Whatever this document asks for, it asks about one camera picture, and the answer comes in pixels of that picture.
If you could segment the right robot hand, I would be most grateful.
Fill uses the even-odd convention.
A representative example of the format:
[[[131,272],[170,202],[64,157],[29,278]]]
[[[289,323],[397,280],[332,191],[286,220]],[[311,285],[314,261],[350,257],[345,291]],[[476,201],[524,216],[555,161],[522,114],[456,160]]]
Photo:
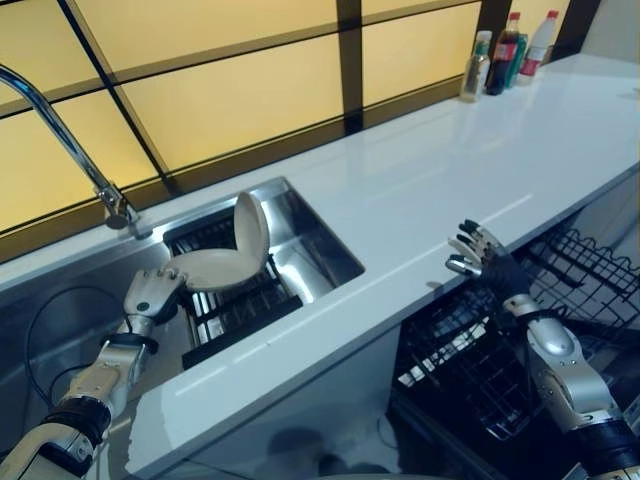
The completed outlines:
[[[502,303],[530,294],[525,270],[489,230],[470,219],[459,230],[448,240],[456,253],[445,261],[447,269],[479,281]]]

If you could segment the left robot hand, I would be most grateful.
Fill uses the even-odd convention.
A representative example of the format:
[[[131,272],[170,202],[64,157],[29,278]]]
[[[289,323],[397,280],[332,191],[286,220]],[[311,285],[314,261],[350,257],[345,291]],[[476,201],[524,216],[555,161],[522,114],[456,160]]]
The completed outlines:
[[[177,314],[178,293],[184,285],[185,276],[176,270],[140,270],[125,296],[124,311],[165,323]]]

